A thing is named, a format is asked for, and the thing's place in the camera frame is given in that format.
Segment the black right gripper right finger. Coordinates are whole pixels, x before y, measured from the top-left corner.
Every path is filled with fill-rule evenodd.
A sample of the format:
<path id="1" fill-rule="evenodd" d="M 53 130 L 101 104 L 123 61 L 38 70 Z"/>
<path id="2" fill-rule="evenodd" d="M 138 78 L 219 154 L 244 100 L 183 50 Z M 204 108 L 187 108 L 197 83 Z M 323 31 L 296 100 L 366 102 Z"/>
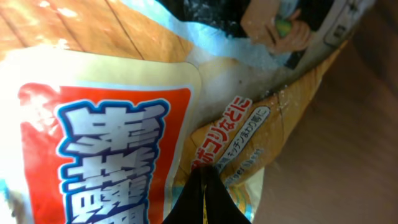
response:
<path id="1" fill-rule="evenodd" d="M 208 224 L 251 224 L 234 204 L 217 170 L 206 166 L 202 171 Z"/>

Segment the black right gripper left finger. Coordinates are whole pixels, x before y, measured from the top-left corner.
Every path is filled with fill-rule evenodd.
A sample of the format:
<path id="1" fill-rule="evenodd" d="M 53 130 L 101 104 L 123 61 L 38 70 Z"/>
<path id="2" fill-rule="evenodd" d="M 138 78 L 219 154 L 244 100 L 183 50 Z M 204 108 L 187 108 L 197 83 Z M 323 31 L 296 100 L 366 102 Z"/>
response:
<path id="1" fill-rule="evenodd" d="M 204 202 L 205 167 L 194 169 L 162 224 L 202 224 Z"/>

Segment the yellow snack bag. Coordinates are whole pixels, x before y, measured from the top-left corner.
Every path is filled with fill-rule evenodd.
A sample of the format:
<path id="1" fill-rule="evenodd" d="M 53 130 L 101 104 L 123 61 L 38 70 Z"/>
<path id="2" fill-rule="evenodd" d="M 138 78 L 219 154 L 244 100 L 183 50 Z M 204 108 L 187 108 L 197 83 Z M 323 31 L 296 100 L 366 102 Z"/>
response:
<path id="1" fill-rule="evenodd" d="M 1 0 L 1 222 L 162 223 L 262 173 L 373 1 Z"/>

